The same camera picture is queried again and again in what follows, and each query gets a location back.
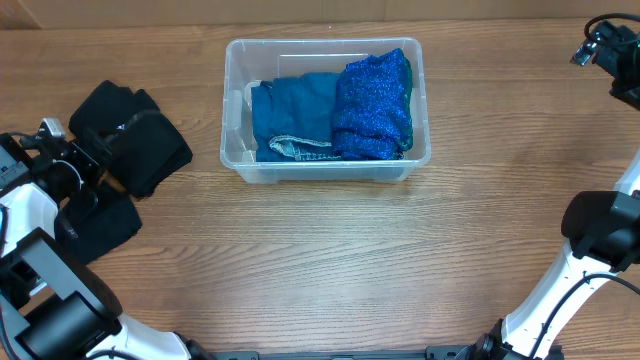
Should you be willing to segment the large black garment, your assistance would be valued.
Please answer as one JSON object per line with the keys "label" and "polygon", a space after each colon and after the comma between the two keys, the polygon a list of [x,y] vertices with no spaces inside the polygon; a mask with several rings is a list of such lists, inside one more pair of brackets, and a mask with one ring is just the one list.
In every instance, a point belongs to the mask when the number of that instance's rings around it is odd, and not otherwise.
{"label": "large black garment", "polygon": [[193,153],[148,93],[105,80],[70,117],[80,147],[136,197],[151,196]]}

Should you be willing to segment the blue denim jeans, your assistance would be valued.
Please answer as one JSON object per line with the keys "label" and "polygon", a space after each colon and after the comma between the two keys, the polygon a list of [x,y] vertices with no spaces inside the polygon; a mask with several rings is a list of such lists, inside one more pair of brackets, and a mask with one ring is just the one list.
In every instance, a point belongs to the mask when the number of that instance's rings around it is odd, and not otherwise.
{"label": "blue denim jeans", "polygon": [[251,89],[258,162],[335,161],[331,120],[336,73],[262,81]]}

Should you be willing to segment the clear plastic storage bin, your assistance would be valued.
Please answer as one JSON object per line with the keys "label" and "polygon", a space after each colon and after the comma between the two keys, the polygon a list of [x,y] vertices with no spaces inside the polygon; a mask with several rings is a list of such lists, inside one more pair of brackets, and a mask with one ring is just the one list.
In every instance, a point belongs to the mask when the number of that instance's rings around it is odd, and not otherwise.
{"label": "clear plastic storage bin", "polygon": [[[411,64],[413,147],[397,161],[259,162],[252,129],[251,88],[262,80],[334,72],[371,55],[400,48]],[[221,162],[250,184],[294,180],[405,180],[432,155],[423,52],[411,37],[235,39],[226,49]]]}

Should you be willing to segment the sparkly blue garment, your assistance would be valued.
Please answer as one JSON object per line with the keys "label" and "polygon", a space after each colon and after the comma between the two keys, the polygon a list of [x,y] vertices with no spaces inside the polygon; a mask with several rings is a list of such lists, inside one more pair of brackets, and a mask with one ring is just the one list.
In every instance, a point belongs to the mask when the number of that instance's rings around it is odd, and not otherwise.
{"label": "sparkly blue garment", "polygon": [[413,72],[396,48],[346,65],[336,88],[332,146],[345,161],[401,160],[413,147]]}

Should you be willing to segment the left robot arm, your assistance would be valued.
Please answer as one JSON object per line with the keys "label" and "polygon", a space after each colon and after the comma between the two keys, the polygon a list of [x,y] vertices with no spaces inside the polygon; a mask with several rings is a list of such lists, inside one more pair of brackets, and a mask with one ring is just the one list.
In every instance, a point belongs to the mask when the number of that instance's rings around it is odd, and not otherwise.
{"label": "left robot arm", "polygon": [[54,118],[1,136],[1,346],[10,359],[209,359],[176,332],[123,312],[111,289],[54,238],[59,205],[99,165]]}

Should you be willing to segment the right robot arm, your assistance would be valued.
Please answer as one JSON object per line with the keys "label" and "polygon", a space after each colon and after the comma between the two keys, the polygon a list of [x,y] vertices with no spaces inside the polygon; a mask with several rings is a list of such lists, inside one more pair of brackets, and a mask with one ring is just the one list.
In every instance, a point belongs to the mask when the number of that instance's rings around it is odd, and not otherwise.
{"label": "right robot arm", "polygon": [[[625,13],[590,19],[571,59],[604,69],[613,78],[611,96],[633,108],[639,106],[639,35],[624,23],[638,19]],[[559,255],[529,296],[457,358],[561,359],[555,338],[599,288],[615,282],[639,290],[619,276],[639,261],[639,162],[632,161],[613,190],[577,194],[561,233]]]}

